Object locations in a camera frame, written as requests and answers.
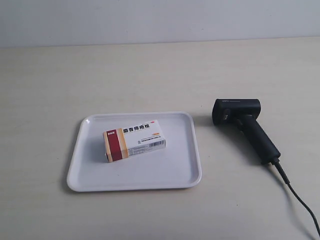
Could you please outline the white red medicine box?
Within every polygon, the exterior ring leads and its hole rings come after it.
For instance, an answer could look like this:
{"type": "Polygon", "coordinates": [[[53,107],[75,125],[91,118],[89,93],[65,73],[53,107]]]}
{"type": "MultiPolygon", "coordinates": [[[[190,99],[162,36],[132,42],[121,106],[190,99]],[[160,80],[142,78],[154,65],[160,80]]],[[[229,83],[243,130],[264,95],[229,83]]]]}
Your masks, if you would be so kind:
{"type": "Polygon", "coordinates": [[[166,147],[166,138],[157,120],[107,130],[103,140],[108,163],[166,147]]]}

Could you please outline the white plastic tray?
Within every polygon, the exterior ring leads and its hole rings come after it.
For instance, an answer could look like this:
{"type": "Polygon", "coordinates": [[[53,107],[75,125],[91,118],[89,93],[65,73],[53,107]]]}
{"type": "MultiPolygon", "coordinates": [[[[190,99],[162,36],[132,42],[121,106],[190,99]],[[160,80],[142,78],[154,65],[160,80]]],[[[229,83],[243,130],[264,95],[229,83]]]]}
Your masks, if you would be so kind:
{"type": "Polygon", "coordinates": [[[94,114],[79,128],[67,186],[75,192],[184,189],[202,177],[194,122],[181,111],[94,114]],[[108,163],[103,132],[158,120],[163,149],[108,163]]]}

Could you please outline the black handheld barcode scanner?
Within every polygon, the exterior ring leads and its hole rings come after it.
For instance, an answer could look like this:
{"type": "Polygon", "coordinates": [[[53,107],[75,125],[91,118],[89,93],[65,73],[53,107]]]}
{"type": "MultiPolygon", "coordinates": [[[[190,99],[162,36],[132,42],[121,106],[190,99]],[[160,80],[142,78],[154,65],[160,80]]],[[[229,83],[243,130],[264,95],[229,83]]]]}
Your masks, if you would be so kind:
{"type": "Polygon", "coordinates": [[[278,167],[281,153],[257,122],[261,112],[258,99],[216,99],[212,108],[214,125],[235,125],[246,137],[263,165],[278,167]]]}

